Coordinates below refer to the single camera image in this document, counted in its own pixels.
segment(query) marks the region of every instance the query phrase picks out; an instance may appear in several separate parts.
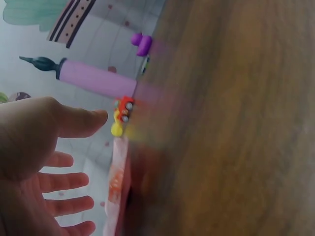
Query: green decoration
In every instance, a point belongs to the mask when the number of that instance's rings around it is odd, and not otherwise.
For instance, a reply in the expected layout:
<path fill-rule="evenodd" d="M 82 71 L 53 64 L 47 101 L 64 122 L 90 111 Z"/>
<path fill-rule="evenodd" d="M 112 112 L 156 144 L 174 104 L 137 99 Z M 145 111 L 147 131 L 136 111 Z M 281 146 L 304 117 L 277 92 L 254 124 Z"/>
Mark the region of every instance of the green decoration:
<path fill-rule="evenodd" d="M 66 6 L 67 0 L 5 0 L 3 19 L 10 25 L 39 25 L 50 31 Z"/>
<path fill-rule="evenodd" d="M 6 102 L 8 102 L 8 97 L 3 92 L 0 92 L 0 104 Z"/>

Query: wood grain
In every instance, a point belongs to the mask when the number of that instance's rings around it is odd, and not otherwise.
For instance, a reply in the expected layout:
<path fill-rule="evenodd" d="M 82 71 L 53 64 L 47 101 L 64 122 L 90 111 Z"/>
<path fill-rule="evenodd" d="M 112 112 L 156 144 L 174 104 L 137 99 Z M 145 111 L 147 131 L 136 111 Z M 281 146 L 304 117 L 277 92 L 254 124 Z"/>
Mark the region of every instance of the wood grain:
<path fill-rule="evenodd" d="M 315 235 L 315 0 L 169 0 L 126 133 L 128 236 Z"/>

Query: orange and white package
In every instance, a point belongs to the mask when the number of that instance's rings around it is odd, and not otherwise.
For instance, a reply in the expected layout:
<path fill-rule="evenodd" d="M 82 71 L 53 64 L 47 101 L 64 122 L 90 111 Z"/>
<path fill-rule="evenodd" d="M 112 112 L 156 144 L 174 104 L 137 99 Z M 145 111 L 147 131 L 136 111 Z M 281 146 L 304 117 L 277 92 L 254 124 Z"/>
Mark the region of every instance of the orange and white package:
<path fill-rule="evenodd" d="M 113 161 L 109 172 L 108 198 L 105 203 L 107 220 L 103 236 L 120 236 L 131 185 L 128 139 L 125 136 L 114 138 Z"/>

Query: red toy car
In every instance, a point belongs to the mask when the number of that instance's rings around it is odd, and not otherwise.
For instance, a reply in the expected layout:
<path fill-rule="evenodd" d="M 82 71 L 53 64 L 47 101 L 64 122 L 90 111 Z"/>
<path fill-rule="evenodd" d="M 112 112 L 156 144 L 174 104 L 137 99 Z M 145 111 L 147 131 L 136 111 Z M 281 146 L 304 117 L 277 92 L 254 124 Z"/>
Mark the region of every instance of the red toy car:
<path fill-rule="evenodd" d="M 123 97 L 115 101 L 115 110 L 119 110 L 117 119 L 121 122 L 128 122 L 130 111 L 133 108 L 134 100 L 131 97 Z"/>

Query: palm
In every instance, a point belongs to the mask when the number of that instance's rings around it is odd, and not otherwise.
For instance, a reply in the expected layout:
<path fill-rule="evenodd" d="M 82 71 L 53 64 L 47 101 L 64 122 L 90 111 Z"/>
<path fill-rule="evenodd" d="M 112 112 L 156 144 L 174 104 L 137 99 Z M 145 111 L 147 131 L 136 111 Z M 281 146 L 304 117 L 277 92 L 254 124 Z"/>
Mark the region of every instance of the palm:
<path fill-rule="evenodd" d="M 48 162 L 48 166 L 69 167 L 73 163 L 68 154 L 55 152 Z M 85 196 L 69 200 L 47 200 L 42 193 L 73 189 L 87 185 L 88 177 L 84 173 L 74 174 L 44 174 L 37 173 L 31 178 L 15 185 L 15 208 L 27 215 L 21 229 L 27 232 L 27 226 L 31 228 L 43 227 L 45 231 L 54 236 L 88 236 L 95 226 L 92 222 L 84 222 L 72 227 L 60 227 L 55 220 L 56 216 L 78 213 L 91 209 L 94 205 L 92 198 Z"/>

